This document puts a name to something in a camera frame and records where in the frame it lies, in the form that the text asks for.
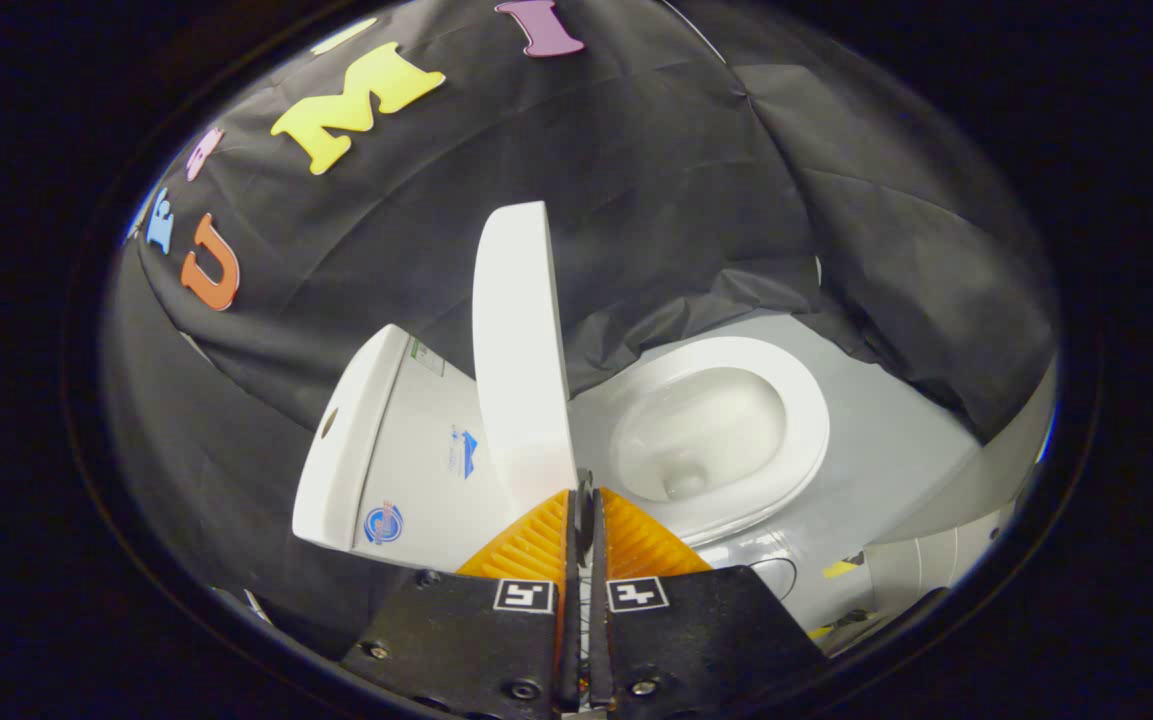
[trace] screw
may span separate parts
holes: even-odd
[[[519,680],[517,683],[508,685],[508,693],[518,700],[536,700],[540,697],[540,688],[526,682],[526,680]]]

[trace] toilet tank lid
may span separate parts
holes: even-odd
[[[385,325],[337,381],[301,470],[292,510],[297,538],[333,550],[353,547],[367,465],[409,339],[401,328]]]

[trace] blue sticker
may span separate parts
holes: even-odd
[[[362,532],[367,533],[367,542],[394,542],[404,533],[404,517],[393,502],[385,501],[383,507],[376,507],[362,522]]]
[[[470,430],[461,433],[465,436],[465,477],[470,477],[474,471],[474,451],[478,447],[478,441],[470,435]]]
[[[172,204],[166,201],[166,196],[168,188],[164,187],[155,201],[155,215],[151,215],[150,227],[145,231],[145,242],[159,243],[164,255],[172,250],[172,223],[175,222],[175,215],[169,213]]]

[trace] pink letter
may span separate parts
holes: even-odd
[[[498,13],[508,13],[527,36],[522,53],[529,58],[570,55],[585,48],[585,43],[567,35],[567,28],[553,14],[553,0],[522,0],[497,5]]]
[[[189,159],[184,164],[186,173],[184,179],[193,182],[193,179],[198,177],[198,170],[202,170],[202,162],[211,155],[212,150],[216,150],[216,143],[220,142],[220,136],[225,135],[225,132],[220,128],[212,128],[208,135],[202,136],[198,144],[189,153]]]

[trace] toilet bowl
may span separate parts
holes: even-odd
[[[567,406],[576,465],[686,543],[739,532],[817,473],[829,413],[796,357],[751,337],[686,343]]]

